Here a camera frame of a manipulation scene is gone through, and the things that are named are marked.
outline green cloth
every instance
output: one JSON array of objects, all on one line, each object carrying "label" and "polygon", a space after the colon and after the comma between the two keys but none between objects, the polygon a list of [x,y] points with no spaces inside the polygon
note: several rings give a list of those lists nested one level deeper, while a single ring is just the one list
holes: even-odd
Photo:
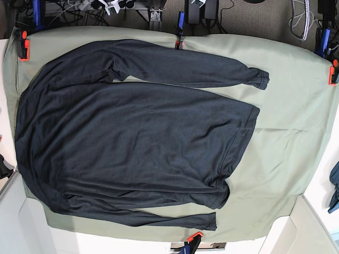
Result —
[{"label": "green cloth", "polygon": [[[15,45],[10,41],[4,78],[12,128],[19,95],[44,64],[92,41],[120,39],[138,39],[173,48],[177,37],[110,27],[49,30],[29,36],[31,59],[28,62],[17,61]],[[270,74],[265,91],[247,85],[204,89],[253,104],[261,112],[244,156],[228,179],[229,200],[222,209],[216,210],[218,228],[215,232],[203,232],[203,241],[238,241],[265,236],[275,219],[290,214],[329,141],[339,102],[337,87],[328,85],[331,63],[304,49],[239,35],[185,37],[184,49],[234,58]],[[29,190],[27,195],[34,198]],[[151,241],[182,241],[196,232],[176,227],[132,228],[55,214],[46,206],[44,209],[51,227],[69,231]],[[196,204],[144,210],[161,216],[212,212]]]}]

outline black long-sleeve shirt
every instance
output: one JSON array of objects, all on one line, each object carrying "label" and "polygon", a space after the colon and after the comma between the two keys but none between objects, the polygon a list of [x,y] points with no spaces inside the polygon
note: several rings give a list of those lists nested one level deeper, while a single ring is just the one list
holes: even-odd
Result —
[{"label": "black long-sleeve shirt", "polygon": [[[152,83],[113,83],[129,75]],[[259,109],[192,88],[265,89],[268,81],[262,70],[205,53],[137,40],[84,45],[48,63],[22,94],[19,171],[57,213],[215,230],[215,213],[172,218],[134,209],[221,208],[229,196],[225,179]]]}]

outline sage green fabric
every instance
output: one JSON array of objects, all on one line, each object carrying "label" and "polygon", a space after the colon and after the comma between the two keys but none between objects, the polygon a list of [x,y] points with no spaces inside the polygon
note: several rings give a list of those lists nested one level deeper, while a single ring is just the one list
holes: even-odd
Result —
[{"label": "sage green fabric", "polygon": [[[173,48],[177,38],[172,34],[121,28],[56,29],[29,36],[31,59],[28,62],[16,60],[10,42],[4,72],[13,130],[19,95],[44,64],[92,41],[120,39],[138,39]],[[203,241],[238,241],[265,236],[275,219],[290,214],[329,141],[339,100],[338,89],[328,85],[331,64],[301,48],[239,35],[186,37],[184,49],[234,58],[270,74],[264,91],[242,84],[204,89],[251,103],[261,112],[244,156],[228,179],[230,198],[222,209],[216,210],[218,228],[215,232],[203,232]],[[27,195],[34,198],[29,190]],[[176,227],[132,228],[55,214],[46,206],[44,209],[51,227],[76,232],[152,241],[182,241],[196,232]],[[212,212],[196,204],[144,210],[161,216]]]}]

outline gray carpet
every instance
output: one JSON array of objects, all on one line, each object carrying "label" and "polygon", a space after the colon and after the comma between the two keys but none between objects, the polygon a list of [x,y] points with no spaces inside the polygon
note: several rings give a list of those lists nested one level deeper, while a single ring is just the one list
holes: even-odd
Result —
[{"label": "gray carpet", "polygon": [[[294,38],[289,30],[288,20],[292,16],[292,8],[290,0],[266,0],[260,4],[250,4],[243,0],[233,0],[234,7],[222,12],[222,25],[231,34],[241,34],[253,37],[266,38],[274,41],[293,44],[305,49],[314,50],[315,48],[315,32],[318,27],[315,22],[311,27],[308,39],[301,42]],[[315,19],[321,19],[322,16],[317,13],[317,0],[310,0],[310,10],[315,14]],[[219,19],[221,17],[220,10],[222,8],[231,7],[230,0],[220,0]],[[184,10],[184,0],[167,0],[165,11],[163,14],[163,32],[175,33],[178,12]],[[297,3],[297,14],[304,11],[304,5]],[[118,15],[111,15],[106,19],[112,26],[120,26],[125,28],[148,29],[148,24],[135,11],[126,12],[126,20],[124,21],[124,11]],[[295,27],[298,34],[302,33],[304,19],[301,19]],[[212,33],[219,33],[215,26]],[[192,29],[186,25],[184,27],[186,35],[192,35]],[[198,25],[194,29],[195,36],[204,36],[208,34],[208,30],[202,25]]]}]

